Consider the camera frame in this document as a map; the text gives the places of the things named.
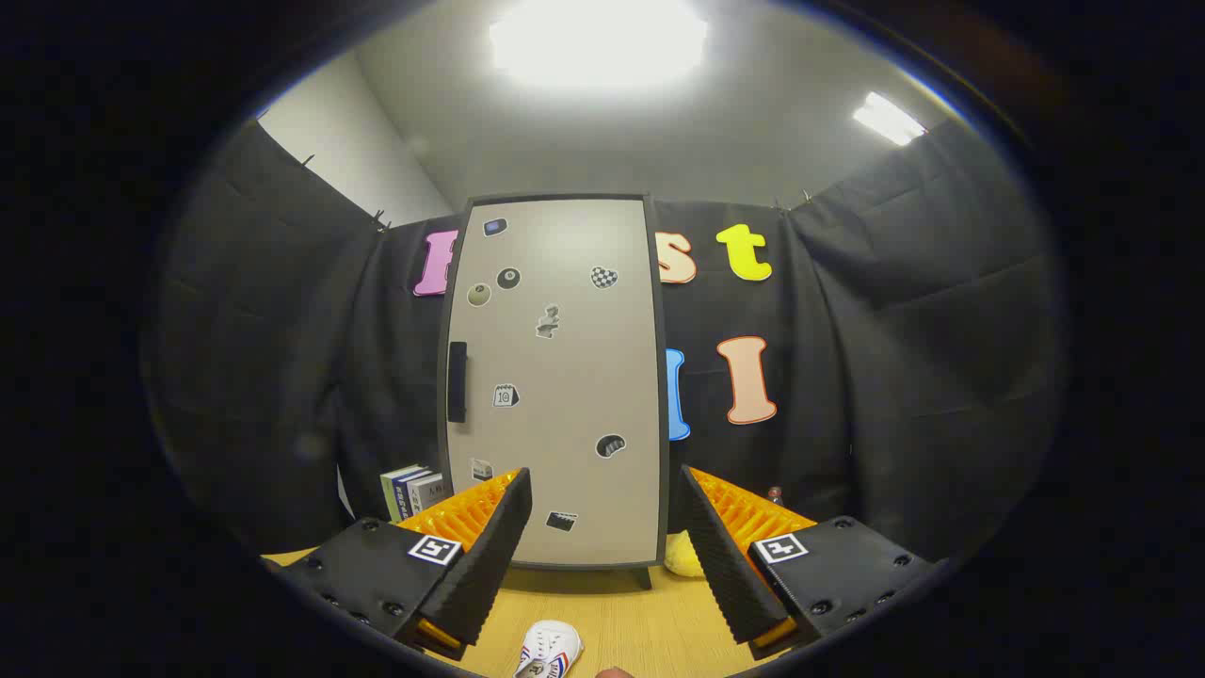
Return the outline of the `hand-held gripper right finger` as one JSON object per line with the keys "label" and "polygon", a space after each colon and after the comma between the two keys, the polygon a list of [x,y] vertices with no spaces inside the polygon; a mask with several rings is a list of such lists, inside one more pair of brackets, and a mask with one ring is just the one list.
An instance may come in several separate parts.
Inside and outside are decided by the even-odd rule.
{"label": "hand-held gripper right finger", "polygon": [[815,521],[700,468],[681,473],[707,585],[757,660],[869,621],[942,565],[850,515]]}

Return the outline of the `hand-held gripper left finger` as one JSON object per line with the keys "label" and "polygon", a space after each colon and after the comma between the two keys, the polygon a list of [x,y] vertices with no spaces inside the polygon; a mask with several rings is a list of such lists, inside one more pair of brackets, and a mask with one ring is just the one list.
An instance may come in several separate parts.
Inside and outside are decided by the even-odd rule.
{"label": "hand-held gripper left finger", "polygon": [[352,627],[460,660],[480,639],[531,507],[529,468],[513,468],[404,521],[355,521],[277,574]]}

